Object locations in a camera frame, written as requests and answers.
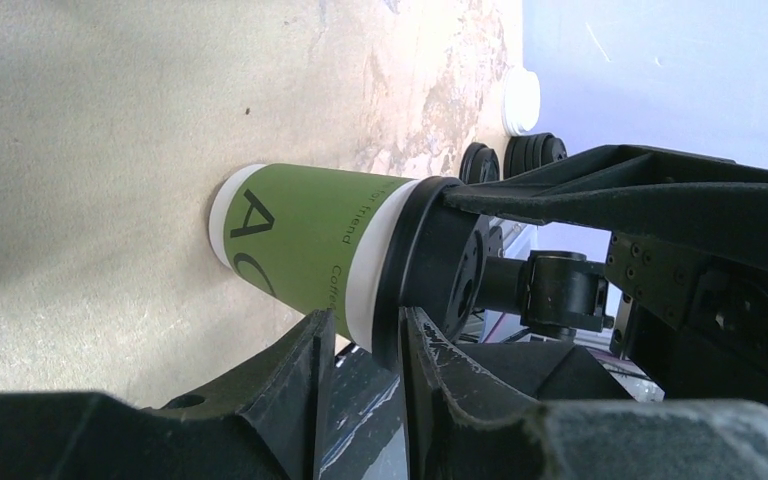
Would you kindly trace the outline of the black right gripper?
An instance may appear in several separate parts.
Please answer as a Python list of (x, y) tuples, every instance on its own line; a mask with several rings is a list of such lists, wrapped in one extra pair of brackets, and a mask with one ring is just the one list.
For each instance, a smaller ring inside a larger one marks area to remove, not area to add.
[(768, 170), (605, 145), (508, 180), (453, 187), (444, 201), (618, 232), (605, 260), (621, 292), (611, 353), (669, 399), (768, 406)]

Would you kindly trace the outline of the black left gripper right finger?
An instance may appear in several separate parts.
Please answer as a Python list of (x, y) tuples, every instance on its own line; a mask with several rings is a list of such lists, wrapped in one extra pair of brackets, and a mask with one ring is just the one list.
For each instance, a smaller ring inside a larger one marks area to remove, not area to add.
[(455, 346), (419, 307), (399, 310), (412, 479), (539, 479), (535, 399)]

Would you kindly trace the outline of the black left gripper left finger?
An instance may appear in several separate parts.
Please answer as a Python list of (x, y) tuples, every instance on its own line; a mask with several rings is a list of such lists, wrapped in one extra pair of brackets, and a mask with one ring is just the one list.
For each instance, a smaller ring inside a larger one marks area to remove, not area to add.
[(161, 407), (183, 429), (187, 472), (205, 479), (320, 476), (335, 317), (316, 310), (278, 341)]

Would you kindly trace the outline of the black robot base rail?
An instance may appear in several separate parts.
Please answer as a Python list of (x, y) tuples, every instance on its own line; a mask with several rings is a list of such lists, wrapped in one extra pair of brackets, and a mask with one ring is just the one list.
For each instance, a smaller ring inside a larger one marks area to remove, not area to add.
[[(663, 391), (629, 362), (572, 344), (465, 344), (496, 377), (538, 400), (660, 401)], [(323, 479), (405, 479), (404, 395), (397, 374), (359, 347), (341, 352), (327, 415)]]

